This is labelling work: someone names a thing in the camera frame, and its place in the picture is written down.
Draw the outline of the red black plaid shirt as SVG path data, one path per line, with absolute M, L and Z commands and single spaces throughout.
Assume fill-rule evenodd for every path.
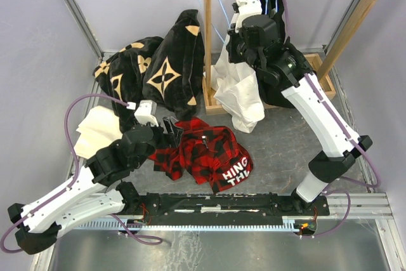
M 214 193 L 248 179 L 254 164 L 248 151 L 226 126 L 210 126 L 198 117 L 172 124 L 181 131 L 177 147 L 157 149 L 149 159 L 154 171 L 177 180 L 187 171 L 199 185 L 208 183 Z

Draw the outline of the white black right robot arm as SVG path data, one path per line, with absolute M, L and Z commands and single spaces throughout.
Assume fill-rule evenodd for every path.
M 313 67 L 289 39 L 282 38 L 274 19 L 235 14 L 228 35 L 228 61 L 254 69 L 262 101 L 297 109 L 321 144 L 321 152 L 309 162 L 310 171 L 291 199 L 292 209 L 305 215 L 328 184 L 343 176 L 372 146 L 372 140 L 347 125 L 321 88 Z

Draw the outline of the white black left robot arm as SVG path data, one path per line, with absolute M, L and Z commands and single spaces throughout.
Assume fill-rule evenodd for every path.
M 170 118 L 164 125 L 136 124 L 96 151 L 66 182 L 30 204 L 8 208 L 17 252 L 37 254 L 83 223 L 110 214 L 133 214 L 141 197 L 125 178 L 158 149 L 175 148 L 183 130 Z

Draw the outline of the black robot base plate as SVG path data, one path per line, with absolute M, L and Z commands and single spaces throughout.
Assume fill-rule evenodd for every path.
M 262 194 L 158 194 L 140 196 L 137 209 L 122 212 L 122 215 L 141 220 L 155 216 L 190 213 L 264 213 L 272 216 L 329 216 L 327 198 L 320 195 L 313 202 L 305 203 L 291 195 Z

